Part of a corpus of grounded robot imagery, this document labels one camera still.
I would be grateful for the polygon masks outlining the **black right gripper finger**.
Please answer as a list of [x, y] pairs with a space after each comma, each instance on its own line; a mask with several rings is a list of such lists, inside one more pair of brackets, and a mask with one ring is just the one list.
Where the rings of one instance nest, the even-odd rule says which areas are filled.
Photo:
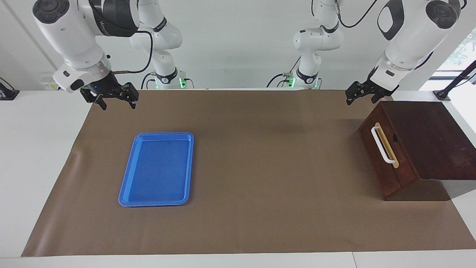
[[126, 101], [132, 109], [136, 108], [139, 92], [132, 83], [125, 83], [120, 86], [119, 99]]
[[87, 87], [82, 87], [80, 89], [80, 93], [87, 103], [93, 103], [94, 105], [98, 105], [103, 111], [107, 109], [107, 105], [103, 100], [102, 94], [94, 95], [92, 91]]

